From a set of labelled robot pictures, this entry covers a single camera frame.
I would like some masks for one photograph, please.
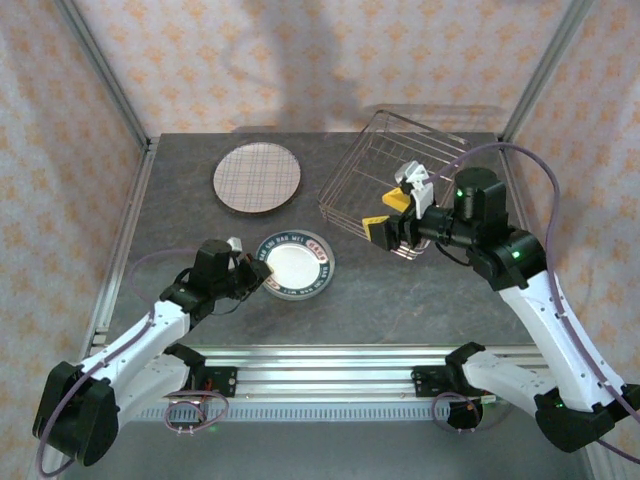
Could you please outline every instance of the yellow object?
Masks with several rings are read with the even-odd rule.
[[[383,223],[389,219],[389,215],[384,215],[381,217],[369,217],[362,219],[362,226],[364,227],[364,232],[367,234],[367,239],[371,241],[371,232],[369,232],[369,225],[373,225],[376,223]]]
[[[398,187],[385,193],[382,196],[382,203],[390,206],[394,210],[404,212],[411,203],[411,197],[402,193],[402,189]]]

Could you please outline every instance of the metal wire rack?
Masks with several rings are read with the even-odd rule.
[[[362,219],[397,213],[384,205],[382,195],[397,185],[394,174],[405,163],[416,160],[429,173],[449,164],[471,144],[463,138],[380,110],[351,144],[318,194],[325,219],[367,238]],[[435,198],[444,204],[453,190],[450,177],[434,183]],[[427,247],[403,245],[395,253],[410,260]]]

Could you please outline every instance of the round plate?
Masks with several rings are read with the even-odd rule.
[[[300,164],[275,143],[249,143],[227,154],[215,167],[213,191],[230,209],[265,213],[287,203],[300,186]]]
[[[273,270],[263,285],[285,300],[317,295],[327,287],[335,270],[331,247],[322,237],[305,230],[271,235],[262,242],[256,256]]]

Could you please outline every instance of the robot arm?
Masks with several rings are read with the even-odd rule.
[[[209,240],[160,296],[151,312],[97,354],[80,365],[61,362],[47,378],[33,426],[40,438],[54,410],[71,387],[96,369],[54,419],[47,443],[84,466],[97,462],[111,447],[118,431],[138,412],[185,385],[202,379],[204,358],[177,345],[213,312],[221,298],[244,301],[270,275],[266,263],[240,257],[239,240]],[[144,334],[129,348],[110,358]]]
[[[382,199],[401,214],[364,219],[368,238],[392,251],[415,248],[424,240],[464,248],[474,271],[523,322],[551,372],[543,376],[507,364],[471,343],[447,357],[446,371],[434,385],[442,387],[442,378],[449,378],[447,388],[453,392],[471,395],[479,389],[504,398],[534,416],[561,450],[575,451],[597,440],[628,413],[598,381],[563,324],[542,245],[531,233],[508,224],[506,186],[490,170],[467,168],[455,177],[453,208],[426,205],[413,195],[416,164],[410,162],[396,174],[400,187]],[[420,196],[430,198],[432,184],[417,181]],[[597,351],[561,290],[559,295],[569,324],[609,380],[608,386],[634,409],[640,408],[640,387],[625,385]],[[430,379],[421,381],[429,385]]]

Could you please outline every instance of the white plate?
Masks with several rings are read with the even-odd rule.
[[[317,295],[327,287],[335,270],[335,259],[327,242],[305,230],[271,235],[262,242],[256,256],[273,270],[265,288],[286,300]]]

